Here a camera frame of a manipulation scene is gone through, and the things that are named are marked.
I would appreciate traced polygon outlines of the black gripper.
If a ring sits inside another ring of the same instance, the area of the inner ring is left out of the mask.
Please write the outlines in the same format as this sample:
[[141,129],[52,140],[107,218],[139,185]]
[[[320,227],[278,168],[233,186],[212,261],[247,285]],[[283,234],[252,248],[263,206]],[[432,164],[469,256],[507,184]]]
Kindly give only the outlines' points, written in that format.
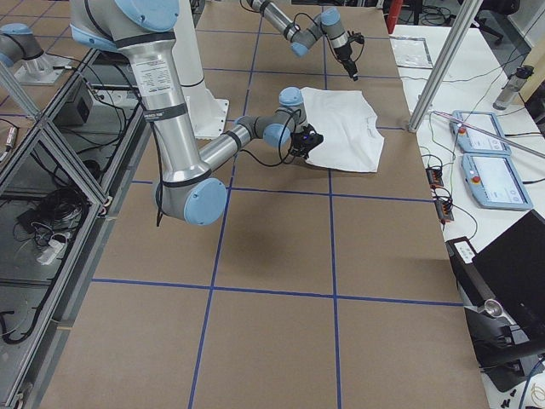
[[309,158],[309,153],[324,141],[313,126],[306,125],[300,132],[291,134],[290,154],[294,157]]
[[336,59],[341,63],[343,68],[347,73],[352,73],[350,78],[353,81],[359,80],[359,75],[357,74],[358,69],[355,61],[352,59],[352,47],[350,43],[345,43],[340,47],[333,48]]

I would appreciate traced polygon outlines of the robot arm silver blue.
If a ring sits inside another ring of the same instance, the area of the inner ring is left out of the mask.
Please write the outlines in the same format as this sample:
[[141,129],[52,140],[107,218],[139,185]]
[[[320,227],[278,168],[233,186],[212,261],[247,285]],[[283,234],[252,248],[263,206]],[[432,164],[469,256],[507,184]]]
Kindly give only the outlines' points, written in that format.
[[350,32],[345,29],[341,15],[336,7],[326,9],[320,14],[309,18],[310,24],[302,29],[293,19],[286,15],[273,1],[247,1],[248,11],[260,14],[267,20],[284,39],[290,43],[292,52],[302,57],[306,55],[315,43],[325,37],[336,61],[340,63],[347,75],[353,80],[359,79],[357,59],[353,59],[352,43],[364,47],[364,36],[360,32]]
[[289,87],[272,115],[243,116],[198,147],[173,56],[177,23],[194,27],[190,8],[179,1],[72,1],[70,6],[77,42],[129,60],[163,166],[155,192],[160,216],[199,226],[220,218],[227,188],[212,173],[255,139],[276,148],[288,142],[288,153],[302,158],[323,142],[307,121],[301,90]]

